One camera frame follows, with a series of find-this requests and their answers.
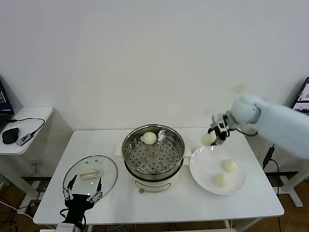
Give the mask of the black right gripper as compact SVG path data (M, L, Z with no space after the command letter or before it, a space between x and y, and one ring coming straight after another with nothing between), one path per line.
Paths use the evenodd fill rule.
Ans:
M211 134L211 133L216 133L216 138L212 142L211 146L221 145L227 139L227 137L230 136L229 130L221 131L220 129L218 129L217 124L210 125L210 128L208 129L208 134Z

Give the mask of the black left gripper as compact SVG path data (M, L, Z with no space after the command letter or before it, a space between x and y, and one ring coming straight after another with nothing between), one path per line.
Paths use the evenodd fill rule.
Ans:
M98 202L103 197L101 177L99 178L96 191L91 196L83 194L73 194L71 190L74 186L77 175L75 175L67 184L63 187L63 195L65 198L65 206L68 208L65 223L77 224L82 223L85 212L94 207L94 202Z

